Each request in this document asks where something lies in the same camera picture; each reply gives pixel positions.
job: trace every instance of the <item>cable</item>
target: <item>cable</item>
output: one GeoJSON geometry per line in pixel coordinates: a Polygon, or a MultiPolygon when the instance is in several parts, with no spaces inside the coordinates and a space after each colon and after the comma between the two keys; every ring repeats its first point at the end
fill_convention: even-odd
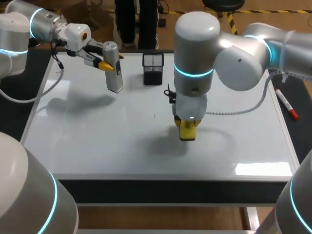
{"type": "Polygon", "coordinates": [[[54,89],[54,87],[60,82],[60,80],[63,78],[63,75],[64,75],[64,70],[62,69],[60,71],[60,75],[59,75],[59,78],[57,81],[55,81],[55,83],[45,92],[43,92],[41,95],[35,97],[35,98],[32,98],[32,99],[29,99],[29,100],[17,100],[17,99],[14,99],[12,97],[9,97],[4,91],[2,91],[0,89],[0,95],[3,96],[5,99],[9,100],[9,101],[12,101],[12,102],[15,102],[15,103],[30,103],[30,102],[34,102],[40,98],[42,98],[44,95],[48,94],[52,89],[54,89]]]}
{"type": "Polygon", "coordinates": [[[299,76],[297,74],[291,73],[291,72],[281,72],[281,71],[275,71],[273,73],[271,73],[269,75],[269,77],[266,79],[265,83],[264,83],[264,87],[263,87],[263,93],[262,93],[262,97],[260,99],[260,101],[252,108],[244,110],[244,111],[237,111],[237,112],[206,112],[206,114],[208,115],[219,115],[219,116],[233,116],[233,115],[241,115],[241,114],[246,114],[249,113],[251,111],[254,111],[255,109],[257,109],[264,101],[264,98],[267,94],[267,90],[268,90],[268,86],[269,86],[269,82],[271,81],[271,79],[279,74],[287,74],[289,76],[295,77],[295,78],[299,78],[302,80],[307,80],[309,82],[312,82],[312,78],[308,78],[308,77],[303,77],[303,76],[299,76]]]}
{"type": "Polygon", "coordinates": [[[52,58],[54,58],[57,62],[58,62],[58,66],[61,70],[64,69],[64,66],[62,64],[62,62],[58,59],[57,54],[56,54],[56,48],[58,46],[65,46],[67,44],[67,42],[62,41],[61,39],[52,39],[50,41],[50,47],[51,47],[51,54],[52,54],[52,58]]]}
{"type": "Polygon", "coordinates": [[[312,28],[310,21],[312,20],[312,16],[308,18],[308,25],[312,28]]]}
{"type": "Polygon", "coordinates": [[[168,8],[168,11],[167,11],[167,12],[164,12],[164,14],[169,14],[170,8],[169,8],[169,5],[167,4],[167,2],[166,2],[165,0],[159,0],[159,1],[165,2],[165,4],[167,5],[167,8],[168,8]]]}

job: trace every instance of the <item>black pants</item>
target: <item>black pants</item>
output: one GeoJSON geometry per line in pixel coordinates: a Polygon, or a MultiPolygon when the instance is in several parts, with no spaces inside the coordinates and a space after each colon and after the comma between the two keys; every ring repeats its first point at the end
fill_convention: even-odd
{"type": "MultiPolygon", "coordinates": [[[[158,0],[139,0],[139,49],[155,49],[158,24],[158,0]]],[[[123,43],[135,40],[135,4],[134,0],[115,0],[116,25],[123,43]]]]}

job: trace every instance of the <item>white cable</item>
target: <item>white cable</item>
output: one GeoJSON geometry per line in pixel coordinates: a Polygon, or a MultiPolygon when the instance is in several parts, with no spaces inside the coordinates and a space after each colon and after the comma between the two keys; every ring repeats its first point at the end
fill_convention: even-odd
{"type": "Polygon", "coordinates": [[[254,111],[263,103],[264,98],[267,94],[267,89],[268,89],[270,80],[278,74],[287,74],[287,75],[292,76],[292,77],[296,77],[296,78],[299,78],[302,80],[307,80],[309,82],[312,82],[312,78],[299,76],[299,75],[291,73],[291,72],[275,71],[275,72],[271,73],[269,75],[269,77],[266,79],[266,81],[264,83],[264,87],[263,87],[262,97],[261,97],[260,101],[253,108],[250,108],[250,109],[247,109],[244,111],[237,111],[237,112],[206,112],[206,114],[208,114],[208,115],[219,115],[219,116],[233,116],[233,115],[240,115],[240,114],[245,114],[245,113],[249,113],[251,111],[254,111]]]}
{"type": "Polygon", "coordinates": [[[9,97],[7,94],[4,93],[4,91],[2,91],[0,89],[0,95],[2,95],[4,98],[6,98],[7,100],[9,101],[12,101],[12,102],[16,102],[16,103],[30,103],[30,102],[34,102],[40,98],[42,98],[44,95],[46,95],[47,93],[49,93],[52,89],[54,89],[54,87],[60,82],[60,80],[63,78],[63,75],[64,75],[64,69],[62,69],[60,71],[60,75],[59,75],[59,78],[57,81],[55,81],[55,83],[45,92],[43,92],[41,95],[35,97],[35,98],[32,98],[32,99],[29,99],[29,100],[17,100],[17,99],[14,99],[14,98],[11,98],[9,97]]]}

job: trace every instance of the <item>chair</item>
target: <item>chair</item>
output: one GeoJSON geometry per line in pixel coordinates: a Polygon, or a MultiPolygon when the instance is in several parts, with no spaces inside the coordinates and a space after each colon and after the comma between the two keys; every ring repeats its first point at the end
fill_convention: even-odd
{"type": "Polygon", "coordinates": [[[202,0],[206,7],[216,11],[218,17],[223,17],[225,11],[236,11],[241,8],[245,0],[202,0]]]}

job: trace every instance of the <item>yellow object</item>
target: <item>yellow object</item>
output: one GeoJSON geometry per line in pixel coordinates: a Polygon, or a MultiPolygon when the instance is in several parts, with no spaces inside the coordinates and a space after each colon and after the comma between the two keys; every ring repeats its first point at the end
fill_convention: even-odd
{"type": "Polygon", "coordinates": [[[201,120],[195,120],[195,126],[197,127],[200,124],[201,120]]]}
{"type": "Polygon", "coordinates": [[[175,120],[175,125],[176,125],[177,127],[180,127],[180,124],[181,124],[181,120],[175,120]]]}
{"type": "Polygon", "coordinates": [[[195,140],[196,126],[195,121],[181,120],[180,124],[180,140],[195,140]]]}
{"type": "Polygon", "coordinates": [[[111,65],[109,65],[107,62],[102,61],[98,64],[98,68],[101,71],[107,71],[107,72],[112,72],[114,69],[111,65]]]}

